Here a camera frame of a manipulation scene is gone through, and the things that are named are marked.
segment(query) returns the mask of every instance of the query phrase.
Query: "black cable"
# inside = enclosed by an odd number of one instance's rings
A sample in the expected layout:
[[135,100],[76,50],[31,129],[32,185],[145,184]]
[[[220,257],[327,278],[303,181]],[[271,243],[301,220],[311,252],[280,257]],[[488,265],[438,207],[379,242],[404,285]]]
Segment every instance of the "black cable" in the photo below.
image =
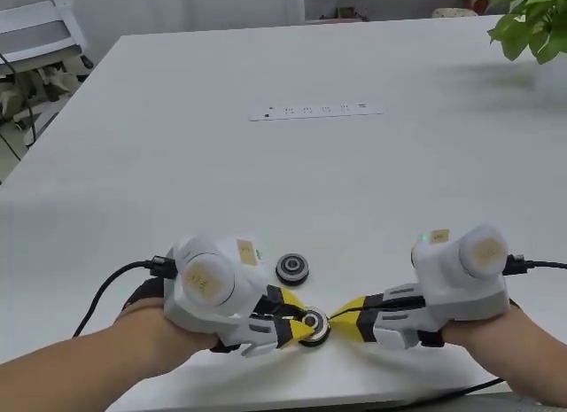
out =
[[498,384],[503,383],[503,382],[504,382],[504,380],[502,378],[495,378],[495,379],[487,381],[483,384],[474,385],[472,387],[463,388],[461,390],[455,390],[454,392],[441,394],[440,396],[431,397],[429,399],[417,400],[417,401],[414,401],[413,403],[409,403],[407,405],[393,406],[393,407],[390,407],[390,408],[373,408],[373,409],[369,409],[369,411],[375,410],[375,411],[381,411],[381,412],[382,411],[393,412],[395,410],[408,410],[410,408],[420,408],[420,407],[424,407],[424,406],[435,405],[435,404],[442,403],[442,402],[445,402],[445,401],[459,399],[463,396],[466,396],[467,394],[479,392],[480,390],[484,390],[486,388],[492,387],[494,385],[498,385]]
[[79,323],[79,326],[77,327],[76,331],[73,334],[73,338],[79,337],[81,335],[82,330],[84,329],[90,318],[92,317],[92,314],[95,313],[95,309],[97,308],[100,298],[103,296],[103,294],[106,291],[106,288],[108,288],[112,282],[114,282],[119,276],[124,275],[126,272],[132,270],[133,268],[151,268],[152,266],[153,266],[152,260],[134,261],[133,263],[127,264],[126,266],[119,268],[110,276],[108,276],[105,282],[102,285],[100,285],[100,288],[98,288],[95,297],[92,299],[92,302],[90,303],[89,310],[87,311],[85,317],[82,318],[81,323]]
[[506,259],[506,267],[502,274],[504,276],[524,275],[528,273],[531,268],[564,268],[567,269],[567,264],[558,263],[555,261],[531,261],[526,260],[523,255],[510,254]]
[[412,308],[419,308],[425,307],[425,299],[421,295],[415,295],[411,297],[404,297],[401,299],[387,299],[386,301],[382,301],[376,306],[360,306],[360,307],[350,307],[342,310],[331,317],[329,319],[335,319],[341,315],[350,312],[361,312],[364,310],[384,310],[388,312],[394,311],[402,311]]
[[14,80],[16,80],[16,84],[18,84],[19,93],[24,99],[24,104],[26,105],[27,111],[29,112],[29,120],[32,126],[32,135],[34,136],[34,138],[32,139],[32,143],[29,146],[32,146],[37,141],[37,133],[35,132],[34,111],[32,111],[32,107],[29,104],[29,101],[27,100],[27,94],[22,86],[22,83],[19,81],[18,73],[16,73],[16,70],[14,69],[12,64],[8,61],[8,59],[4,57],[2,53],[0,53],[0,59],[6,64],[6,66],[8,66],[10,71],[12,71],[12,74],[14,75]]
[[531,268],[567,268],[567,264],[555,261],[527,261]]
[[12,145],[8,143],[8,141],[6,140],[6,138],[2,133],[0,133],[0,139],[4,140],[4,143],[6,144],[6,146],[8,146],[8,149],[10,150],[10,152],[12,152],[12,155],[16,157],[18,161],[21,161],[19,155],[14,151],[14,148],[12,148]]
[[106,289],[110,286],[112,282],[114,282],[118,277],[124,275],[129,270],[133,268],[148,268],[150,270],[150,275],[160,277],[162,279],[175,279],[177,277],[177,268],[175,267],[175,260],[169,259],[167,257],[161,257],[160,255],[154,256],[151,260],[144,260],[144,261],[134,261],[133,263],[127,264],[126,266],[122,266],[114,273],[112,273],[108,278],[100,285],[98,288],[95,297],[92,299],[90,303],[89,310],[85,317],[82,318],[81,323],[77,327],[76,331],[73,334],[73,338],[79,337],[81,335],[82,330],[85,328],[86,324],[89,322],[90,318],[92,317],[93,313],[95,313],[95,309],[98,306],[98,302],[100,301],[101,297],[105,293]]

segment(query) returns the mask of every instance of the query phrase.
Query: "label sticker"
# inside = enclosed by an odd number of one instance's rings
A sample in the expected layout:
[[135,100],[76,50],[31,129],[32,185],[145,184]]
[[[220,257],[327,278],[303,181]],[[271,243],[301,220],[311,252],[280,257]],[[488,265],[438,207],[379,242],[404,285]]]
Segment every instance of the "label sticker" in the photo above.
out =
[[429,234],[429,244],[443,244],[449,240],[449,229],[437,229]]
[[256,250],[250,241],[237,239],[238,254],[240,254],[240,262],[249,266],[257,266]]
[[222,283],[211,275],[201,263],[195,263],[187,270],[185,282],[204,299],[213,299],[222,289]]
[[493,261],[501,260],[506,256],[504,245],[496,239],[489,237],[477,242],[470,252],[473,260],[481,267],[488,266]]

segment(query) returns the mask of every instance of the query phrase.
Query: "cable connector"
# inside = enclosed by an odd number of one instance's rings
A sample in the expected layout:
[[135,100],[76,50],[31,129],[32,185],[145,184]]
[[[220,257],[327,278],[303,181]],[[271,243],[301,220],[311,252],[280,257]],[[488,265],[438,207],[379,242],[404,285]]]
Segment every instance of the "cable connector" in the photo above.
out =
[[506,267],[502,274],[504,276],[525,275],[530,268],[534,267],[533,261],[526,261],[522,254],[510,254],[506,259]]
[[150,275],[163,279],[175,279],[177,277],[177,267],[175,260],[160,255],[154,255],[150,260]]

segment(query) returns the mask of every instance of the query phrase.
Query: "person's arm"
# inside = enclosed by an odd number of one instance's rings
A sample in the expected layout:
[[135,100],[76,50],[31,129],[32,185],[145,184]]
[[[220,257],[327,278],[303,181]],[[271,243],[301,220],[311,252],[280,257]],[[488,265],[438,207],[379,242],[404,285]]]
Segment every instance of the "person's arm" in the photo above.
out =
[[520,309],[512,307],[489,321],[450,323],[443,338],[466,348],[514,392],[548,406],[567,407],[567,346]]
[[141,300],[106,330],[0,365],[0,410],[102,412],[139,381],[215,345],[216,337],[175,327],[161,305]]

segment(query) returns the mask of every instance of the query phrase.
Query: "white motor housing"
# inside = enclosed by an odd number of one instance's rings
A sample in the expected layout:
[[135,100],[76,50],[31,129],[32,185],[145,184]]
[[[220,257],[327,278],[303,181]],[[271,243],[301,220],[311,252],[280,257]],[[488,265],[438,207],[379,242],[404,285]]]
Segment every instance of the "white motor housing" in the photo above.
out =
[[506,312],[509,297],[502,271],[507,256],[506,241],[487,224],[462,236],[439,229],[419,237],[412,263],[431,315],[471,321]]

